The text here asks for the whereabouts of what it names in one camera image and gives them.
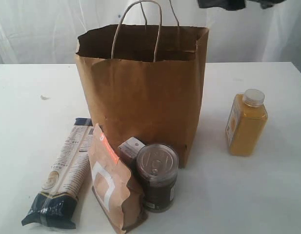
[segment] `white backdrop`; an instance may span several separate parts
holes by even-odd
[[[74,63],[77,36],[119,22],[134,0],[0,0],[0,63]],[[168,0],[158,0],[163,24],[174,25]],[[210,28],[208,62],[291,61],[301,71],[301,0],[262,10],[255,2],[236,12],[199,9],[172,0],[181,25]],[[157,7],[144,3],[149,24]],[[124,21],[143,24],[139,6]]]

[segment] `bottle label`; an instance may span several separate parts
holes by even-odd
[[[235,130],[239,123],[239,118],[240,118],[240,113],[239,110],[236,108],[236,100],[234,100],[233,107],[230,112],[230,116],[226,126],[226,136],[228,139],[229,146],[231,145],[232,140],[234,138]]]

